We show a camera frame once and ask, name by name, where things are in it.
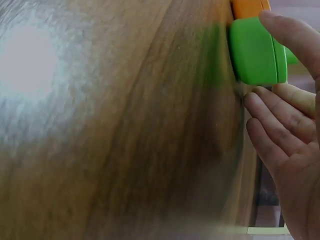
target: orange bottle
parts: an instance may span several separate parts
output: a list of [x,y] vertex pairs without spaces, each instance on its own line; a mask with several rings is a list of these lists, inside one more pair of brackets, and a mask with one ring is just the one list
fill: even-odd
[[235,19],[257,17],[262,10],[271,10],[268,0],[233,0]]

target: fingernail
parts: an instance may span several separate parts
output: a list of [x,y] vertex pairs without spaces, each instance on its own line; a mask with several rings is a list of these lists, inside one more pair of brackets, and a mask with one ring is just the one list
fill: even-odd
[[263,10],[259,14],[259,17],[263,17],[263,18],[274,18],[278,16],[282,16],[282,15],[270,10]]

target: green bottle cap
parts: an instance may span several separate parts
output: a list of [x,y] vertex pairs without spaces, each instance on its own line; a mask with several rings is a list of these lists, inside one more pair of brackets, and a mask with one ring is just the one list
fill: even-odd
[[274,85],[288,79],[286,50],[260,23],[258,17],[235,20],[229,36],[237,77],[248,85]]

